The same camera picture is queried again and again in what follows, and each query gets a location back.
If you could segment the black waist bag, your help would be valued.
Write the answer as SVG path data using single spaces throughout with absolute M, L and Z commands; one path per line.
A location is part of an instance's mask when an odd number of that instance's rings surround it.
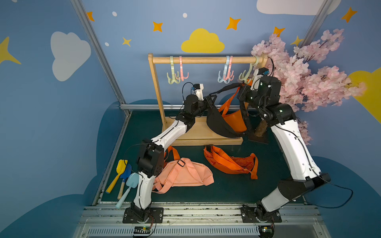
M 228 86 L 225 89 L 222 88 L 218 91 L 210 93 L 209 95 L 218 95 L 221 92 L 228 91 L 231 89 L 234 88 Z M 216 106 L 212 110 L 207 110 L 207 125 L 216 134 L 227 138 L 239 138 L 243 136 L 249 136 L 253 132 L 253 127 L 251 131 L 247 131 L 244 133 L 234 132 L 233 129 L 222 118 L 218 110 L 219 109 L 217 109 Z

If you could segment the pink waist bag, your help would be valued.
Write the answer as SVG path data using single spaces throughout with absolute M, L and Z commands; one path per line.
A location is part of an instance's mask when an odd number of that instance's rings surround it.
M 204 164 L 181 158 L 168 163 L 156 177 L 152 191 L 164 194 L 172 187 L 208 186 L 214 183 L 212 171 Z

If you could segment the red orange waist bag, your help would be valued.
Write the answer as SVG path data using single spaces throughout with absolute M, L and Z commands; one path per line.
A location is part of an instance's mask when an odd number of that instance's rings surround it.
M 214 145 L 206 145 L 203 153 L 213 167 L 226 174 L 250 174 L 251 179 L 258 179 L 259 160 L 254 153 L 245 158 L 233 157 Z

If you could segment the bright orange waist bag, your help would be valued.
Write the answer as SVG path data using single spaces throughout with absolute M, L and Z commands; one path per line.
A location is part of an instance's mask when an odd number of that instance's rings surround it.
M 237 88 L 234 95 L 232 95 L 218 110 L 225 122 L 233 129 L 236 133 L 244 133 L 252 130 L 252 125 L 249 119 L 248 107 L 249 103 L 245 101 L 240 101 L 240 109 L 234 113 L 228 114 L 230 106 L 233 99 L 238 96 L 239 91 L 245 86 L 243 83 L 233 83 L 228 85 L 232 88 Z

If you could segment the dark orange waist bag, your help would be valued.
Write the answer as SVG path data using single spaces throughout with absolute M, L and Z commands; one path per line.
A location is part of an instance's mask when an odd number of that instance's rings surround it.
M 170 154 L 173 156 L 172 161 L 168 161 L 168 158 L 170 157 Z M 168 165 L 180 165 L 180 155 L 177 151 L 177 149 L 173 148 L 172 146 L 169 146 L 168 149 L 164 152 L 164 166 L 163 168 L 166 168 Z

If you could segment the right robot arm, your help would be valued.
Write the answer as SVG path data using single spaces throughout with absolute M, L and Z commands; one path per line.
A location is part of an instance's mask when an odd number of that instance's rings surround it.
M 276 77 L 260 78 L 257 89 L 242 86 L 238 99 L 241 107 L 247 103 L 258 110 L 272 130 L 291 177 L 279 182 L 277 188 L 257 203 L 260 218 L 269 216 L 283 205 L 331 181 L 328 173 L 321 172 L 311 157 L 299 130 L 293 109 L 280 103 L 281 82 Z

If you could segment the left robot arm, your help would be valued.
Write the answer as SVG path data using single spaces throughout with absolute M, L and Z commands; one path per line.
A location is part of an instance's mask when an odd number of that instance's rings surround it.
M 184 108 L 180 110 L 173 123 L 161 134 L 144 141 L 138 156 L 139 184 L 137 195 L 131 204 L 136 213 L 149 214 L 151 195 L 156 177 L 164 168 L 165 152 L 172 143 L 186 134 L 195 124 L 195 118 L 202 115 L 210 104 L 210 97 L 188 95 Z

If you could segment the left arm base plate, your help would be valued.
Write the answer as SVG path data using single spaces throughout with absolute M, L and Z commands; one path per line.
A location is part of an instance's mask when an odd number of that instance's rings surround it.
M 123 215 L 123 224 L 135 224 L 135 223 L 159 223 L 163 222 L 164 208 L 163 207 L 151 207 L 146 210 L 127 208 Z

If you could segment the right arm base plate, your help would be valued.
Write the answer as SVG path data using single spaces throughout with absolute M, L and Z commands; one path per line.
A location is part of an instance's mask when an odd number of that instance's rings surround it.
M 267 212 L 264 208 L 243 205 L 241 217 L 244 223 L 281 223 L 282 219 L 278 210 Z

